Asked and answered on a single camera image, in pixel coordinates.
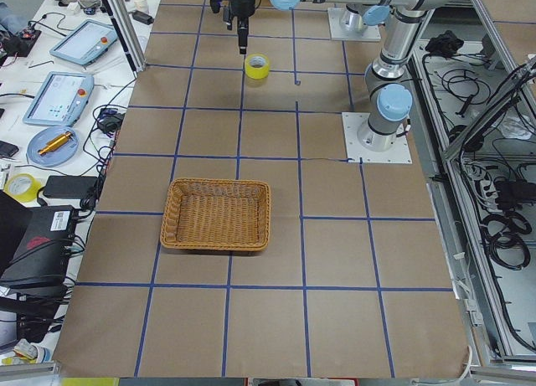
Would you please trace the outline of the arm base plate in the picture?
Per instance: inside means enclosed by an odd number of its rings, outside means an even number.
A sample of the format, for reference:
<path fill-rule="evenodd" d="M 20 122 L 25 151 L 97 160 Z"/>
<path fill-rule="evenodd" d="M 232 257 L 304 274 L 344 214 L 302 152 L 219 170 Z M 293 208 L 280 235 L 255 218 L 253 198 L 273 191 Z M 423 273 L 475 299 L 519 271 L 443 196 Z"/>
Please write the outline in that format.
<path fill-rule="evenodd" d="M 347 160 L 355 163 L 411 164 L 404 128 L 379 135 L 369 127 L 369 113 L 343 112 L 343 134 Z"/>
<path fill-rule="evenodd" d="M 358 13 L 346 8 L 327 10 L 331 40 L 379 42 L 381 34 L 378 26 L 368 26 Z"/>

